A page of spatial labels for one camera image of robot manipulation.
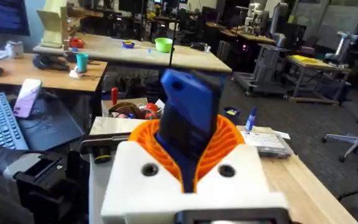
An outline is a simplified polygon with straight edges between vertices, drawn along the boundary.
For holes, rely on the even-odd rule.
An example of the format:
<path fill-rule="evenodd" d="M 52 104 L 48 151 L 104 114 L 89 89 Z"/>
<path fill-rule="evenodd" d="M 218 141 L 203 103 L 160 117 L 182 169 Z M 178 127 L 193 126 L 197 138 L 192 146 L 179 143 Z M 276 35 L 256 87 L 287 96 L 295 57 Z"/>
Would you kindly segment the white orange right gripper left finger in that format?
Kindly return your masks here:
<path fill-rule="evenodd" d="M 159 121 L 144 121 L 118 144 L 100 212 L 103 222 L 172 223 L 185 209 L 180 169 L 157 142 L 158 129 Z"/>

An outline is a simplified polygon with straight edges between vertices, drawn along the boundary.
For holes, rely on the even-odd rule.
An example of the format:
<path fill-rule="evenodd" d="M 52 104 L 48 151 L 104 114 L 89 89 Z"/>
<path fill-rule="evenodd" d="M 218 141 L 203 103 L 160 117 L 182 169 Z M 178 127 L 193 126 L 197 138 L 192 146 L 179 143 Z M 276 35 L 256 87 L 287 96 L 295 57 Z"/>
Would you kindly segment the white orange right gripper right finger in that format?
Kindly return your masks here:
<path fill-rule="evenodd" d="M 283 193 L 269 189 L 256 147 L 246 143 L 227 118 L 196 165 L 194 212 L 200 218 L 288 218 Z"/>

